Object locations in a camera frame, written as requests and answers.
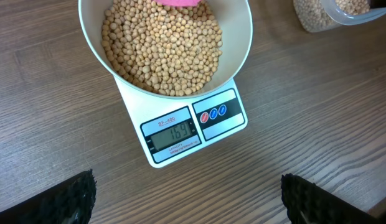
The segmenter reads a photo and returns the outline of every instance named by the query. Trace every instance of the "plastic container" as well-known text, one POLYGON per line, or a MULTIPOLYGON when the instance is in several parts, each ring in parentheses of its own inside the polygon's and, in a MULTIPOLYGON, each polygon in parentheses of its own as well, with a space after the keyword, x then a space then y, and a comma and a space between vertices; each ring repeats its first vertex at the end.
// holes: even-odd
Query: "plastic container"
POLYGON ((101 46, 101 26, 105 19, 104 11, 113 4, 113 0, 79 0, 78 10, 88 45, 101 64, 115 78, 131 88, 152 96, 186 99, 210 93, 230 81, 243 66, 251 47, 253 22, 248 1, 208 0, 208 3, 223 31, 222 41, 224 44, 220 48, 223 54, 219 57, 218 70, 212 76, 212 80, 206 83, 201 90, 189 96, 165 96, 151 93, 127 82, 113 69, 101 46))
POLYGON ((298 18, 308 32, 320 32, 340 25, 362 24, 386 14, 386 8, 381 8, 354 16, 340 9, 335 0, 293 0, 293 2, 298 18))

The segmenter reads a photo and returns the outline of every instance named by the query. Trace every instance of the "pink plastic lid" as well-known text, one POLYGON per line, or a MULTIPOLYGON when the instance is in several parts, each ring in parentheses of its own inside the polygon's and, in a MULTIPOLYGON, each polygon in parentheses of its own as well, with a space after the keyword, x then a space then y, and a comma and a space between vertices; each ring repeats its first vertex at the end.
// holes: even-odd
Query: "pink plastic lid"
POLYGON ((200 0, 155 0, 165 6, 190 7, 196 6, 200 0))

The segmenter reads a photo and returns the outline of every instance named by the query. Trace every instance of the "black object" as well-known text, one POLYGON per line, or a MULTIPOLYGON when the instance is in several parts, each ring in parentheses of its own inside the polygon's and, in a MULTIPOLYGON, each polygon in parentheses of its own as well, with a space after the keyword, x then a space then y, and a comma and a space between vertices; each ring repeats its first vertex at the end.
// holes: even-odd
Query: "black object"
POLYGON ((292 224, 378 224, 378 219, 293 174, 281 176, 281 200, 292 224))
POLYGON ((96 200, 92 170, 48 189, 0 213, 0 223, 87 224, 96 200))
POLYGON ((369 2, 371 9, 386 7, 386 0, 370 0, 369 2))

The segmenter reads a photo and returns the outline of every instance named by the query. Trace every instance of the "wooden table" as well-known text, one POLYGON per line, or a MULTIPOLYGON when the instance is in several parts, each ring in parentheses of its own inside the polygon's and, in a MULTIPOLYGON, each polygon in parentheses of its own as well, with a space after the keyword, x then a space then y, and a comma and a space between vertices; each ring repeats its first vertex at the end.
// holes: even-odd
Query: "wooden table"
POLYGON ((377 205, 386 16, 309 34, 291 1, 251 7, 253 44, 235 77, 248 126, 153 169, 77 1, 0 0, 0 211, 89 168, 92 223, 286 223, 280 178, 290 172, 362 210, 377 205))

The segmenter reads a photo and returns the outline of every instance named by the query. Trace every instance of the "scale display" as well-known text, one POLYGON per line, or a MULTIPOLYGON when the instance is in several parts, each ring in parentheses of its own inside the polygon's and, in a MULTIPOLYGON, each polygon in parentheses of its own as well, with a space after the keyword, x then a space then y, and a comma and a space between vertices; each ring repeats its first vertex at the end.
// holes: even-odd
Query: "scale display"
POLYGON ((169 129, 151 136, 154 148, 160 151, 166 146, 173 145, 182 139, 192 136, 192 131, 187 121, 177 124, 169 129))

